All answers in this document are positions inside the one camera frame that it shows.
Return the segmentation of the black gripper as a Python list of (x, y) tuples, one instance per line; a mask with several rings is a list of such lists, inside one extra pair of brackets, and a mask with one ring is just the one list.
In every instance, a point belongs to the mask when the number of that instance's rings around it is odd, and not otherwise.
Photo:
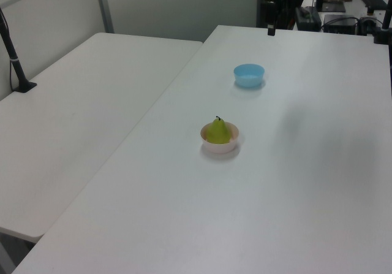
[(268, 35), (275, 36), (277, 5), (275, 2), (262, 2), (260, 4), (260, 19), (263, 26), (268, 27)]

